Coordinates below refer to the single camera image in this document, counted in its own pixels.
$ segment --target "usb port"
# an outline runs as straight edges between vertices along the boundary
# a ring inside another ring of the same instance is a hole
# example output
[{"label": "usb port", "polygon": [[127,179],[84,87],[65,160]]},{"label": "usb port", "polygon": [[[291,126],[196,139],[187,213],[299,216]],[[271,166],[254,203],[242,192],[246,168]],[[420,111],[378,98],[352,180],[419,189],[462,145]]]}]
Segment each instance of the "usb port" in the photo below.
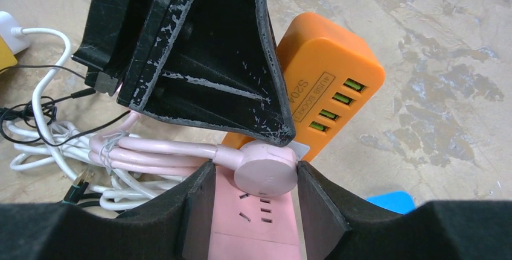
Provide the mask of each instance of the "usb port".
[{"label": "usb port", "polygon": [[354,89],[355,91],[357,92],[361,92],[363,91],[363,89],[366,87],[364,86],[363,84],[359,83],[359,82],[356,82],[352,79],[347,79],[345,81],[345,83],[343,83],[343,85],[345,85],[346,87],[350,88],[350,89]]},{"label": "usb port", "polygon": [[339,117],[336,114],[329,112],[325,109],[322,109],[322,111],[320,111],[320,115],[323,117],[327,117],[330,120],[336,120]]},{"label": "usb port", "polygon": [[339,102],[341,102],[343,104],[346,104],[346,105],[350,105],[350,103],[352,103],[352,101],[354,101],[352,98],[346,97],[345,95],[342,95],[340,93],[336,93],[333,96],[333,99],[336,100],[336,101],[339,101]]},{"label": "usb port", "polygon": [[329,128],[323,124],[320,124],[316,121],[311,122],[309,127],[313,127],[316,130],[320,130],[321,132],[326,132]]}]

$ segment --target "orange power strip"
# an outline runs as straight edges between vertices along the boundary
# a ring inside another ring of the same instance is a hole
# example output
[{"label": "orange power strip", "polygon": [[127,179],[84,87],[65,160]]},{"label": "orange power strip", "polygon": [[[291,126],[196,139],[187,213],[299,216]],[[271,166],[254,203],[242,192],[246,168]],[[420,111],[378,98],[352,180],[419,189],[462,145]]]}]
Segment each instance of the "orange power strip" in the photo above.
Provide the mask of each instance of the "orange power strip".
[{"label": "orange power strip", "polygon": [[[296,137],[290,144],[311,161],[382,86],[385,71],[363,39],[314,13],[297,16],[277,47]],[[254,139],[228,133],[222,144]]]}]

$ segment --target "blue plastic piece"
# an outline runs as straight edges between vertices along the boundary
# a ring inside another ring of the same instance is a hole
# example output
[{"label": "blue plastic piece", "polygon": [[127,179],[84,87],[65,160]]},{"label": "blue plastic piece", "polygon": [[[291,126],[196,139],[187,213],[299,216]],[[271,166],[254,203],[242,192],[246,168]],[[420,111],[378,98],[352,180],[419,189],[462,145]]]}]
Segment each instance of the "blue plastic piece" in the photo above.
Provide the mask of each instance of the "blue plastic piece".
[{"label": "blue plastic piece", "polygon": [[407,214],[415,209],[411,195],[406,192],[390,192],[389,194],[376,195],[366,199],[368,202],[381,208],[399,214]]}]

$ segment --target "table surface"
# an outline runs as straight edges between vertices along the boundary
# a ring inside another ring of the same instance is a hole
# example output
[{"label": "table surface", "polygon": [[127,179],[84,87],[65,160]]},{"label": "table surface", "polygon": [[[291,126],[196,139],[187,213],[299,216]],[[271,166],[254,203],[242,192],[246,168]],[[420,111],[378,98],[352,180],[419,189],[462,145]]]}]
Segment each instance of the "table surface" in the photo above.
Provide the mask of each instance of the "table surface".
[{"label": "table surface", "polygon": [[[51,27],[78,47],[91,0],[0,0],[0,9],[25,27]],[[387,79],[373,99],[312,164],[335,183],[367,197],[410,193],[417,205],[432,199],[511,199],[507,160],[512,133],[512,0],[268,0],[275,37],[305,11],[317,12],[363,37],[385,67]],[[58,39],[35,36],[19,60],[54,63]],[[74,62],[68,67],[85,73]],[[46,71],[2,74],[0,103],[30,99]],[[60,72],[46,94],[83,88]],[[81,130],[123,111],[107,95],[69,101],[59,118]],[[220,142],[223,132],[145,118],[135,132],[147,138]],[[56,165],[16,173],[17,155],[1,140],[0,202],[60,200],[70,181]]]}]

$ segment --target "green usb port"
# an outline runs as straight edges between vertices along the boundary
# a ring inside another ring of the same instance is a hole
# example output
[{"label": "green usb port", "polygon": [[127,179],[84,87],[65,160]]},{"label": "green usb port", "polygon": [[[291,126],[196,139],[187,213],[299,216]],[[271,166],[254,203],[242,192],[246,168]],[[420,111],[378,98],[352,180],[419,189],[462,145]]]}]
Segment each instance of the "green usb port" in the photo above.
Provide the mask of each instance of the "green usb port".
[{"label": "green usb port", "polygon": [[316,130],[320,130],[321,132],[326,132],[329,128],[323,124],[320,124],[316,121],[311,122],[309,127],[313,127]]},{"label": "green usb port", "polygon": [[331,120],[336,120],[338,118],[338,116],[336,114],[329,112],[325,109],[322,109],[322,111],[320,111],[320,115],[323,117],[327,117],[328,119],[331,119]]},{"label": "green usb port", "polygon": [[363,84],[356,82],[350,78],[347,79],[343,85],[345,85],[346,87],[349,87],[350,89],[354,89],[357,92],[363,91],[363,89],[366,87]]},{"label": "green usb port", "polygon": [[333,99],[336,100],[336,101],[339,101],[339,102],[341,102],[343,104],[346,104],[346,105],[350,105],[350,103],[352,103],[352,101],[354,101],[352,98],[346,97],[345,95],[342,95],[340,93],[336,93],[333,96]]}]

